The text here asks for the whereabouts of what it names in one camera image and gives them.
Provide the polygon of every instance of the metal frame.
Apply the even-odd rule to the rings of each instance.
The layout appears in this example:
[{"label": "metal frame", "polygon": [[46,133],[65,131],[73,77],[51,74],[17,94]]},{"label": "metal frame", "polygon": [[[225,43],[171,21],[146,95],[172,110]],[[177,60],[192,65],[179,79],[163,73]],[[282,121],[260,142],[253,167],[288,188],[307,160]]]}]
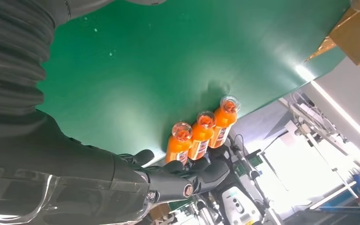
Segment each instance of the metal frame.
[{"label": "metal frame", "polygon": [[[233,150],[234,154],[237,156],[238,160],[241,162],[241,164],[248,170],[248,171],[256,171],[256,169],[251,165],[251,163],[245,158],[243,152],[240,149]],[[253,179],[250,175],[250,173],[247,174],[247,176],[250,179],[250,182],[253,184],[253,186],[256,188],[258,193],[260,194],[260,197],[263,199],[264,204],[267,206],[267,208],[264,210],[265,217],[263,218],[263,222],[265,221],[272,221],[275,225],[284,225],[283,220],[281,217],[274,211],[274,209],[270,206],[270,201],[268,198],[264,195],[264,192],[260,188],[258,184],[257,179]]]},{"label": "metal frame", "polygon": [[[331,145],[333,145],[336,149],[338,149],[341,153],[343,153],[345,156],[350,156],[344,149],[344,147],[342,146],[341,143],[337,142],[332,136],[326,134],[325,132],[323,132],[320,129],[317,129],[315,127],[315,124],[310,120],[310,118],[308,118],[305,114],[303,114],[300,110],[298,110],[296,107],[294,107],[293,105],[290,105],[288,103],[288,101],[286,101],[284,98],[280,98],[278,100],[278,102],[285,107],[286,109],[288,109],[289,111],[291,111],[292,113],[296,114],[297,116],[301,117],[304,121],[304,124],[302,124],[302,126],[299,128],[299,131],[301,132],[302,135],[304,135],[307,139],[309,139],[311,141],[311,143],[314,145],[314,147],[316,148],[316,150],[318,151],[318,153],[321,155],[321,157],[325,160],[325,158],[323,157],[323,155],[320,153],[320,147],[318,145],[318,143],[315,141],[315,139],[312,137],[311,135],[311,130],[313,130],[314,132],[316,132],[317,134],[319,134],[323,139],[325,139],[326,141],[328,141]],[[357,159],[353,159],[354,163],[360,167],[360,161]],[[356,194],[352,191],[351,187],[349,185],[345,185],[345,188],[349,189],[349,191],[352,193],[352,195],[354,197],[356,197]]]},{"label": "metal frame", "polygon": [[[353,187],[356,183],[357,183],[356,181],[353,181],[353,182],[349,183],[348,185],[350,187]],[[333,198],[335,198],[339,194],[343,193],[347,189],[348,189],[347,186],[342,187],[341,189],[335,191],[334,193],[330,194],[329,196],[325,197],[324,199],[322,199],[319,202],[315,203],[314,205],[310,206],[310,209],[311,210],[318,209],[321,205],[329,202],[330,200],[332,200]]]}]

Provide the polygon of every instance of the bottle cap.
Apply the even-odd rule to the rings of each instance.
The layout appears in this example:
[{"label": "bottle cap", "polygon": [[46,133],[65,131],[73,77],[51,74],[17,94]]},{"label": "bottle cap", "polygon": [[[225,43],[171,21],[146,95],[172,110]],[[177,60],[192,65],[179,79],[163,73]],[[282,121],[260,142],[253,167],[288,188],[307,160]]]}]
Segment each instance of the bottle cap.
[{"label": "bottle cap", "polygon": [[211,111],[203,111],[198,113],[196,121],[204,128],[212,128],[216,125],[215,115]]},{"label": "bottle cap", "polygon": [[179,141],[187,141],[192,136],[192,128],[188,123],[178,122],[172,128],[172,135]]},{"label": "bottle cap", "polygon": [[240,110],[239,100],[231,95],[224,96],[220,101],[220,107],[226,113],[237,113]]}]

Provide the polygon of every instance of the orange juice bottle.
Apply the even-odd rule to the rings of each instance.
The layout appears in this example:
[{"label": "orange juice bottle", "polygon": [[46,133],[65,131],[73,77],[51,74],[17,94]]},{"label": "orange juice bottle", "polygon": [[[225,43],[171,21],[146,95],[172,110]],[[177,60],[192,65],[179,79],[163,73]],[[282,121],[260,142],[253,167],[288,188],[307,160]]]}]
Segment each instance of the orange juice bottle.
[{"label": "orange juice bottle", "polygon": [[183,164],[187,162],[191,136],[192,129],[188,123],[179,122],[173,126],[166,150],[166,163],[173,160],[181,161]]},{"label": "orange juice bottle", "polygon": [[192,145],[188,151],[188,157],[197,160],[205,155],[208,149],[209,140],[213,137],[215,126],[215,116],[211,111],[203,111],[196,117],[196,123],[193,125]]},{"label": "orange juice bottle", "polygon": [[220,100],[220,107],[215,111],[216,127],[209,147],[218,148],[227,139],[231,126],[237,121],[237,112],[240,109],[240,102],[234,96],[224,96]]}]

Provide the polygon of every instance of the white wall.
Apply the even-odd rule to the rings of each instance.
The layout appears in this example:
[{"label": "white wall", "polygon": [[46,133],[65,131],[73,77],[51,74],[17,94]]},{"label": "white wall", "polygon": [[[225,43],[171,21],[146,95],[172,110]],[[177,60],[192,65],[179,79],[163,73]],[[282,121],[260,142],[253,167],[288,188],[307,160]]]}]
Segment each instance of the white wall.
[{"label": "white wall", "polygon": [[236,134],[241,134],[249,153],[265,149],[277,137],[270,135],[272,129],[287,112],[280,103],[273,102],[238,119],[230,131],[230,136],[234,138]]},{"label": "white wall", "polygon": [[[315,81],[360,125],[360,67],[345,58],[333,71]],[[360,149],[360,132],[357,132],[312,84],[307,84],[302,90],[341,133]]]}]

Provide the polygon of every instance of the fluorescent light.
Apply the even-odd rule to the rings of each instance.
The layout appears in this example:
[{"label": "fluorescent light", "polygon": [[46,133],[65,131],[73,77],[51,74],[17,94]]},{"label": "fluorescent light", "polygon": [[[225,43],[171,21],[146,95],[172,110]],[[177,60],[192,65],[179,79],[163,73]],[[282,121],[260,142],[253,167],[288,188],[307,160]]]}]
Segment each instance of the fluorescent light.
[{"label": "fluorescent light", "polygon": [[312,81],[311,85],[335,108],[339,114],[360,134],[360,125],[321,87]]},{"label": "fluorescent light", "polygon": [[310,82],[315,79],[315,76],[313,73],[311,73],[307,68],[304,66],[298,65],[294,68],[296,72],[303,78],[305,81]]},{"label": "fluorescent light", "polygon": [[295,71],[311,85],[335,108],[336,111],[360,134],[360,125],[317,83],[314,75],[304,66],[298,65]]},{"label": "fluorescent light", "polygon": [[19,217],[19,216],[14,216],[14,215],[1,215],[1,214],[0,214],[0,219],[11,219],[11,218],[15,218],[15,217]]}]

